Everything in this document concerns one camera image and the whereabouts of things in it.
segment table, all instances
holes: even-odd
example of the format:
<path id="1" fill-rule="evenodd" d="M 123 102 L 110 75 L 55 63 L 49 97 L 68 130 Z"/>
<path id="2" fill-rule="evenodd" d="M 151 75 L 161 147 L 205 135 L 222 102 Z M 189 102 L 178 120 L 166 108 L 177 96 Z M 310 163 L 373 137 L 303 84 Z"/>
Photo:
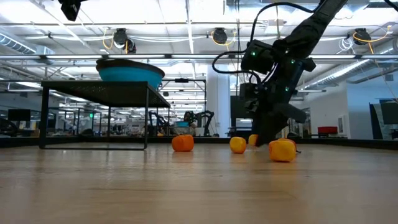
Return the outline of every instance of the table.
<path id="1" fill-rule="evenodd" d="M 103 82 L 103 81 L 43 81 L 42 114 L 40 122 L 41 149 L 71 149 L 62 147 L 46 147 L 47 118 L 49 113 L 50 89 L 66 93 L 71 96 L 83 98 L 94 103 L 108 106 L 108 133 L 107 142 L 110 142 L 111 108 L 112 107 L 137 107 L 145 108 L 145 141 L 144 147 L 127 147 L 124 150 L 144 150 L 148 144 L 148 109 L 168 108 L 170 115 L 170 104 L 147 82 Z M 107 148 L 107 150 L 121 150 L 118 148 Z"/>

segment white pillar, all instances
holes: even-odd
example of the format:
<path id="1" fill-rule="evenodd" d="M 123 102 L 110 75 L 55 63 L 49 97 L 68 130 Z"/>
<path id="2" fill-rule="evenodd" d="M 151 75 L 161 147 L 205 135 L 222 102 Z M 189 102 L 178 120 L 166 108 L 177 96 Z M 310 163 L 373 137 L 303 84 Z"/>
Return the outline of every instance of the white pillar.
<path id="1" fill-rule="evenodd" d="M 227 65 L 218 65 L 217 68 L 222 71 L 227 71 Z M 207 110 L 214 112 L 214 118 L 209 127 L 210 134 L 213 135 L 218 132 L 221 138 L 227 138 L 229 126 L 231 123 L 231 97 L 230 97 L 230 82 L 229 75 L 216 73 L 211 65 L 207 69 L 206 77 L 206 99 Z"/>

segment gray wall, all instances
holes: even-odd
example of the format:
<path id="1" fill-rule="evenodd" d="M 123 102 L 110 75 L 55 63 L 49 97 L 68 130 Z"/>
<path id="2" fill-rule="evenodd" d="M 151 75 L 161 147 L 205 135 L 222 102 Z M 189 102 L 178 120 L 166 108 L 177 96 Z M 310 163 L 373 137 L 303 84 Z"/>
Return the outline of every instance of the gray wall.
<path id="1" fill-rule="evenodd" d="M 398 74 L 394 81 L 387 82 L 395 94 L 398 94 Z M 353 139 L 373 139 L 370 103 L 379 103 L 380 99 L 393 98 L 383 77 L 375 78 L 357 85 L 347 84 L 349 121 Z"/>
<path id="2" fill-rule="evenodd" d="M 49 106 L 58 107 L 59 99 L 50 97 Z M 27 97 L 20 96 L 19 93 L 2 93 L 0 94 L 0 110 L 30 109 L 42 110 L 42 96 L 38 93 L 27 93 Z"/>
<path id="3" fill-rule="evenodd" d="M 326 93 L 311 93 L 297 107 L 310 108 L 312 134 L 318 134 L 318 127 L 338 126 L 338 118 L 344 117 L 342 135 L 350 138 L 347 88 L 345 83 L 326 88 Z"/>

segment black cable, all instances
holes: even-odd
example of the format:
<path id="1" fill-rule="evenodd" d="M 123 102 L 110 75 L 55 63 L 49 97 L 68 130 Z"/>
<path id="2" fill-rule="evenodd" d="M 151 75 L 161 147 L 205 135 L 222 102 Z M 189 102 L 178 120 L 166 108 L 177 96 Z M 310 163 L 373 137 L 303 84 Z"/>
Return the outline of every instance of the black cable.
<path id="1" fill-rule="evenodd" d="M 394 8 L 398 12 L 398 6 L 395 5 L 394 3 L 390 2 L 390 0 L 384 0 L 389 6 Z"/>
<path id="2" fill-rule="evenodd" d="M 241 49 L 241 31 L 240 31 L 240 26 L 241 26 L 241 20 L 239 18 L 239 13 L 240 13 L 240 0 L 235 0 L 235 11 L 238 12 L 238 18 L 236 19 L 236 28 L 238 29 L 238 51 L 242 51 Z M 239 58 L 240 54 L 237 54 L 238 59 L 237 59 L 237 71 L 239 70 Z M 239 75 L 236 74 L 236 96 L 238 95 L 238 84 L 239 84 Z"/>
<path id="3" fill-rule="evenodd" d="M 275 3 L 269 4 L 269 5 L 265 6 L 265 7 L 263 7 L 263 8 L 259 11 L 259 13 L 257 14 L 256 18 L 254 19 L 253 27 L 252 27 L 252 29 L 251 29 L 250 42 L 253 41 L 254 31 L 256 30 L 256 24 L 257 24 L 257 20 L 258 20 L 260 14 L 261 14 L 262 12 L 264 12 L 264 10 L 266 10 L 266 9 L 268 9 L 268 8 L 270 8 L 270 7 L 274 7 L 274 6 L 290 6 L 290 7 L 296 8 L 296 9 L 300 9 L 300 10 L 302 10 L 302 11 L 304 11 L 304 12 L 314 13 L 314 12 L 318 9 L 318 7 L 320 6 L 320 4 L 319 4 L 318 7 L 317 7 L 316 9 L 314 9 L 314 10 L 307 9 L 306 7 L 299 6 L 298 4 L 294 4 L 294 3 L 290 3 L 290 2 L 275 2 Z"/>
<path id="4" fill-rule="evenodd" d="M 256 74 L 255 72 L 249 71 L 249 70 L 238 70 L 238 71 L 220 71 L 216 68 L 216 62 L 218 61 L 218 59 L 220 59 L 222 56 L 224 55 L 231 55 L 231 54 L 243 54 L 245 51 L 229 51 L 229 52 L 224 52 L 222 54 L 219 54 L 216 58 L 214 58 L 213 63 L 211 64 L 211 66 L 213 67 L 213 70 L 217 73 L 220 74 L 240 74 L 240 73 L 249 73 L 251 75 L 253 75 L 256 80 L 257 80 L 257 84 L 259 85 L 259 88 L 262 88 L 261 85 L 261 78 L 258 74 Z"/>

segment table leg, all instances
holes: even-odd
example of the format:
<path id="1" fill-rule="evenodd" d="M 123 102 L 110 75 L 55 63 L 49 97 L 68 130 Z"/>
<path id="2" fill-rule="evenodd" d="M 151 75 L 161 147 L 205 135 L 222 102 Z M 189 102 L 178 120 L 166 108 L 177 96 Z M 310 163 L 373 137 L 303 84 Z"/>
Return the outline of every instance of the table leg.
<path id="1" fill-rule="evenodd" d="M 43 87 L 42 94 L 42 115 L 40 119 L 39 147 L 41 149 L 45 149 L 45 138 L 47 137 L 47 120 L 49 118 L 50 89 L 48 87 Z"/>
<path id="2" fill-rule="evenodd" d="M 111 107 L 108 108 L 108 131 L 106 132 L 107 141 L 111 141 Z"/>
<path id="3" fill-rule="evenodd" d="M 149 107 L 149 89 L 146 90 L 146 100 L 145 100 L 145 134 L 144 134 L 144 149 L 148 147 L 148 107 Z"/>

